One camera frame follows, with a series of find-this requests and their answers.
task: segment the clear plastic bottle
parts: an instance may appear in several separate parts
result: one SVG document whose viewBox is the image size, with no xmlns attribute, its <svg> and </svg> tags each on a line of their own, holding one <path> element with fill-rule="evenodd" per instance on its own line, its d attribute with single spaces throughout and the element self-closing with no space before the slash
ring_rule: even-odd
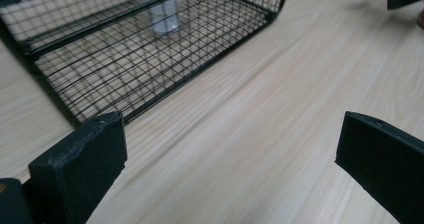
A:
<svg viewBox="0 0 424 224">
<path fill-rule="evenodd" d="M 178 30 L 177 0 L 167 0 L 150 8 L 153 31 L 159 35 Z"/>
</svg>

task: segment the black wire basket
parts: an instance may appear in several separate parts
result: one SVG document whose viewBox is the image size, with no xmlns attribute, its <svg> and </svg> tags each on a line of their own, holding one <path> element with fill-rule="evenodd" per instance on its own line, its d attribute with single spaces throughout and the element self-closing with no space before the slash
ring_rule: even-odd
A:
<svg viewBox="0 0 424 224">
<path fill-rule="evenodd" d="M 71 124 L 113 110 L 128 123 L 271 24 L 284 1 L 1 0 L 0 36 Z"/>
</svg>

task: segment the wire mesh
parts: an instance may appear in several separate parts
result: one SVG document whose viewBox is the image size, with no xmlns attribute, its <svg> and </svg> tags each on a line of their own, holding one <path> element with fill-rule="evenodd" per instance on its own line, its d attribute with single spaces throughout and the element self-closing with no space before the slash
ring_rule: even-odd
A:
<svg viewBox="0 0 424 224">
<path fill-rule="evenodd" d="M 267 26 L 282 1 L 29 0 L 0 12 L 82 123 L 112 110 L 131 120 Z M 171 20 L 178 28 L 169 30 Z"/>
</svg>

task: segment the wooden table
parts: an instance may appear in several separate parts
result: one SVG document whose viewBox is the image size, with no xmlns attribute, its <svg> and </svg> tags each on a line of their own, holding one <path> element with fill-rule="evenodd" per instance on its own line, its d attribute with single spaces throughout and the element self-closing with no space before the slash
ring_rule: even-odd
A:
<svg viewBox="0 0 424 224">
<path fill-rule="evenodd" d="M 89 223 L 397 223 L 335 163 L 345 111 L 424 139 L 422 3 L 288 0 L 279 19 L 126 127 Z M 0 176 L 72 128 L 0 47 Z"/>
</svg>

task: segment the wood grain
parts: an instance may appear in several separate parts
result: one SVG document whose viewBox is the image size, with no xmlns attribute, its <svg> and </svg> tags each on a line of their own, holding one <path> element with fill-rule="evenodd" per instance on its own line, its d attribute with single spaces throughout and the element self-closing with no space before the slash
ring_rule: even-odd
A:
<svg viewBox="0 0 424 224">
<path fill-rule="evenodd" d="M 397 223 L 334 164 L 345 111 L 424 139 L 422 4 L 288 0 L 279 19 L 126 127 L 89 223 Z M 71 131 L 0 47 L 0 176 Z"/>
</svg>

